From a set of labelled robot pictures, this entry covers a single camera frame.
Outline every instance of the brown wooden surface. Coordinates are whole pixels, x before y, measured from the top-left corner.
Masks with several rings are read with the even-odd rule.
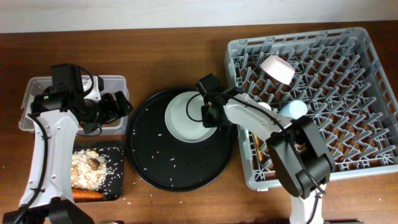
[[[34,140],[18,129],[27,82],[50,75],[51,65],[70,62],[98,75],[123,75],[130,101],[138,106],[160,90],[194,86],[210,72],[225,79],[230,40],[353,26],[369,31],[390,84],[397,89],[396,21],[0,34],[0,213],[17,209],[29,176]],[[238,150],[219,178],[193,192],[158,190],[140,180],[128,163],[125,170],[125,200],[78,204],[96,222],[251,223],[290,215],[284,189],[248,189]],[[326,191],[326,220],[398,222],[398,174],[335,181]]]

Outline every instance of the black round tray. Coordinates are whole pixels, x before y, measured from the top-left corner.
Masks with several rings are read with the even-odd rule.
[[[216,131],[208,139],[187,143],[169,133],[164,114],[177,95],[193,91],[173,88],[143,102],[129,120],[126,154],[138,175],[163,190],[184,192],[198,189],[216,179],[232,156],[236,127],[223,134]]]

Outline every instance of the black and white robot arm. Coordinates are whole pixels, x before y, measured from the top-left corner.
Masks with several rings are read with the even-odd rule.
[[[205,101],[204,127],[227,131],[231,123],[238,124],[266,142],[278,179],[292,196],[290,222],[323,223],[320,194],[335,163],[312,119],[277,114],[239,88],[222,91],[212,74],[202,78],[197,88]],[[294,144],[305,149],[298,152]]]
[[[90,78],[82,80],[80,70]],[[27,187],[15,212],[3,223],[94,223],[74,205],[70,183],[72,150],[79,126],[86,135],[132,111],[121,91],[105,93],[101,77],[78,65],[52,67],[52,86],[37,95],[30,106],[35,145]]]

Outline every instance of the dish rack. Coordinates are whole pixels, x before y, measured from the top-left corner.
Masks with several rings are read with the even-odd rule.
[[[260,68],[270,55],[294,67],[291,85]],[[233,40],[224,64],[229,86],[275,111],[291,100],[307,104],[336,162],[331,180],[398,171],[398,104],[365,29]],[[238,139],[248,187],[280,187],[266,144],[259,161],[252,133],[239,127]]]

